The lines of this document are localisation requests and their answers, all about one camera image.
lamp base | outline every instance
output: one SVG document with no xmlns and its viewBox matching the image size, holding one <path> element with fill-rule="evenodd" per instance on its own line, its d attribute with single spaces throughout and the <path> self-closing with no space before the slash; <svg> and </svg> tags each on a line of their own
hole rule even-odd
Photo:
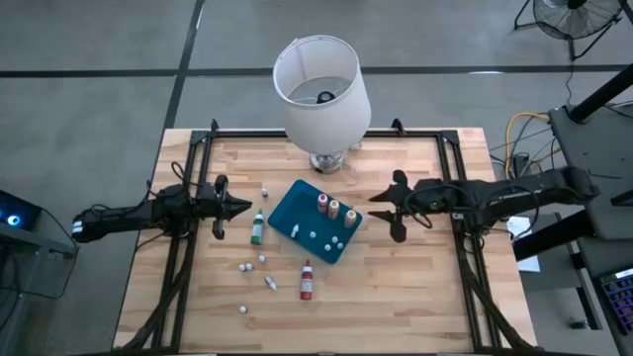
<svg viewBox="0 0 633 356">
<path fill-rule="evenodd" d="M 345 151 L 334 154 L 314 154 L 310 153 L 310 165 L 316 172 L 321 174 L 332 174 L 340 170 L 345 159 Z"/>
</svg>

teal tray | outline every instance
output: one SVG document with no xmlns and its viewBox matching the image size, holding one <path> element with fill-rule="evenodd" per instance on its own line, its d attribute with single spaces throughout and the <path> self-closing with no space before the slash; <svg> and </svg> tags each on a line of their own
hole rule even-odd
<svg viewBox="0 0 633 356">
<path fill-rule="evenodd" d="M 340 210 L 335 220 L 321 214 L 317 209 L 317 198 L 323 193 L 303 180 L 297 180 L 284 199 L 281 200 L 275 211 L 268 217 L 268 224 L 281 232 L 288 239 L 299 243 L 304 249 L 327 263 L 336 263 L 340 255 L 352 239 L 354 232 L 362 223 L 363 216 L 356 215 L 356 223 L 347 228 L 344 225 L 345 214 L 349 207 L 340 203 Z M 293 227 L 299 224 L 299 232 L 295 238 L 290 237 Z M 315 238 L 310 237 L 310 232 L 316 233 Z M 343 249 L 336 247 L 337 243 L 332 243 L 333 236 L 338 237 L 338 242 L 343 243 Z M 331 246 L 329 251 L 325 251 L 325 245 Z"/>
</svg>

wooden table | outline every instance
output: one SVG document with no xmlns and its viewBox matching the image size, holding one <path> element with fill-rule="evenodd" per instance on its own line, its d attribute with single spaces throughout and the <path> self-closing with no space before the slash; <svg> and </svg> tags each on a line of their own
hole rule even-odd
<svg viewBox="0 0 633 356">
<path fill-rule="evenodd" d="M 457 131 L 468 178 L 495 180 L 484 131 Z M 184 165 L 190 132 L 165 133 L 154 191 L 178 183 L 169 164 L 175 160 Z M 411 185 L 417 179 L 441 177 L 437 144 L 432 139 L 366 138 L 362 149 L 350 152 L 347 161 L 351 168 L 320 175 L 309 167 L 307 154 L 285 138 L 214 140 L 207 180 L 226 174 L 230 193 L 252 201 L 253 206 L 225 225 L 226 239 L 222 241 L 213 237 L 211 220 L 201 223 L 181 352 L 472 351 L 455 243 L 446 215 L 431 216 L 431 230 L 407 219 L 408 239 L 402 244 L 391 240 L 387 223 L 365 215 L 335 265 L 314 259 L 269 226 L 264 229 L 263 245 L 249 244 L 257 209 L 263 208 L 269 215 L 297 179 L 365 214 L 393 208 L 370 204 L 367 199 L 392 183 L 395 169 L 402 169 Z M 261 196 L 262 188 L 268 189 L 266 199 Z M 154 235 L 155 230 L 144 231 L 139 243 Z M 115 346 L 127 342 L 158 303 L 168 246 L 168 238 L 160 238 L 136 254 Z M 257 261 L 259 254 L 267 257 L 263 265 Z M 487 236 L 484 254 L 495 302 L 521 336 L 535 344 L 507 236 Z M 312 301 L 302 302 L 301 267 L 307 258 L 314 264 L 315 293 Z M 238 265 L 246 262 L 255 271 L 240 272 Z M 276 292 L 265 284 L 266 275 L 275 279 Z M 238 312 L 242 305 L 248 307 L 247 314 Z M 490 344 L 481 306 L 478 311 L 485 344 Z M 169 322 L 166 340 L 171 335 Z"/>
</svg>

concrete floor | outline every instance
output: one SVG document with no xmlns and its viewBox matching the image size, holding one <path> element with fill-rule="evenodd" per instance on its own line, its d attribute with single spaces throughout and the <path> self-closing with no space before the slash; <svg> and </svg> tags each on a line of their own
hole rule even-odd
<svg viewBox="0 0 633 356">
<path fill-rule="evenodd" d="M 0 4 L 0 70 L 175 69 L 195 1 Z M 564 42 L 538 29 L 511 30 L 521 5 L 521 0 L 207 0 L 190 67 L 272 67 L 292 39 L 313 34 L 349 41 L 366 66 L 568 64 Z M 633 47 L 621 44 L 632 32 L 622 21 L 577 64 L 630 62 Z M 613 75 L 576 73 L 572 103 Z M 367 75 L 365 83 L 372 127 L 387 126 L 393 118 L 409 127 L 483 127 L 494 146 L 503 142 L 512 114 L 563 105 L 568 77 Z M 0 189 L 50 209 L 63 222 L 93 203 L 135 204 L 151 177 L 173 85 L 172 77 L 0 79 Z M 616 101 L 631 99 L 629 91 Z M 207 127 L 211 118 L 224 128 L 283 126 L 269 77 L 188 78 L 175 127 Z M 535 122 L 527 133 L 544 128 Z M 535 153 L 550 139 L 543 133 L 518 150 Z M 556 164 L 564 164 L 561 156 Z M 45 232 L 62 238 L 54 228 Z M 32 308 L 20 354 L 109 349 L 135 236 L 112 235 L 82 246 L 66 295 Z M 566 295 L 528 291 L 527 296 L 541 346 L 612 353 L 604 331 L 588 335 L 565 327 L 578 308 L 553 313 L 544 303 L 569 305 Z"/>
</svg>

electric fan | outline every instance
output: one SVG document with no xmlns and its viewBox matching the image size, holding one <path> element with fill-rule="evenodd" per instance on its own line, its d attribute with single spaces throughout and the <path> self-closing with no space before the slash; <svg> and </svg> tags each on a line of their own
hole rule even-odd
<svg viewBox="0 0 633 356">
<path fill-rule="evenodd" d="M 534 4 L 534 20 L 519 25 L 521 16 L 530 1 Z M 514 29 L 538 26 L 547 35 L 569 43 L 572 61 L 585 55 L 595 43 L 618 21 L 622 7 L 619 0 L 527 0 L 514 19 Z M 579 55 L 574 40 L 600 33 Z"/>
</svg>

